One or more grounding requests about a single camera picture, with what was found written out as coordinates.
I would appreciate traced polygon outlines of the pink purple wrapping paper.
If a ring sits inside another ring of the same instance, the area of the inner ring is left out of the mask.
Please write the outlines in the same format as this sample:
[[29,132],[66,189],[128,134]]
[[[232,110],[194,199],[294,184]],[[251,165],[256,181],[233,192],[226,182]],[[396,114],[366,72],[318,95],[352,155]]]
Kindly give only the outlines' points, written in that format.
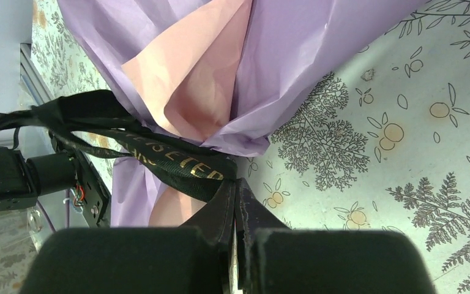
[[255,157],[317,82],[422,1],[59,1],[120,104],[152,130]]

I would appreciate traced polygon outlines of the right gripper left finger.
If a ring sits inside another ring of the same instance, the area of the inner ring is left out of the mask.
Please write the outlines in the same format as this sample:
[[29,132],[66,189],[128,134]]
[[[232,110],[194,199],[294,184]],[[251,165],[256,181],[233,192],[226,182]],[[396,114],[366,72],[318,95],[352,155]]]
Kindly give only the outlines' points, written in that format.
[[43,244],[21,293],[229,293],[234,181],[178,227],[70,228]]

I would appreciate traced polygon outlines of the black ribbon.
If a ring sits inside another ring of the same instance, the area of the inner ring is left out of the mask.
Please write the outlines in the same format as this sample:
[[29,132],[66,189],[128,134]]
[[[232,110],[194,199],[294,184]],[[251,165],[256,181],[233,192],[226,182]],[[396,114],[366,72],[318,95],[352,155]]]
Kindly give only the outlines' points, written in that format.
[[23,126],[44,127],[69,147],[94,157],[133,157],[168,187],[203,202],[212,199],[222,182],[236,180],[237,166],[226,154],[151,131],[110,90],[0,113],[0,131]]

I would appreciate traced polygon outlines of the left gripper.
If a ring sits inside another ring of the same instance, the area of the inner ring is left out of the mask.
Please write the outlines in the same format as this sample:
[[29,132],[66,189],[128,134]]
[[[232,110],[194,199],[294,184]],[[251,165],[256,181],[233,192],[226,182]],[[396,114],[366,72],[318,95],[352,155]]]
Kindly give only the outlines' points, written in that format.
[[0,146],[0,211],[31,208],[39,197],[76,189],[73,201],[90,227],[110,226],[111,194],[86,156],[56,138],[54,153],[25,158]]

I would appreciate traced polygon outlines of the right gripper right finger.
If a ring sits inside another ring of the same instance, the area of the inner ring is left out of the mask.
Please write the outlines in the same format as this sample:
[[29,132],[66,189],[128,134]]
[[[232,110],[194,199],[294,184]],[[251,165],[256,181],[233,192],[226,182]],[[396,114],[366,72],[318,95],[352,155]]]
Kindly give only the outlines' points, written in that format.
[[236,183],[238,287],[245,293],[434,293],[401,233],[291,229]]

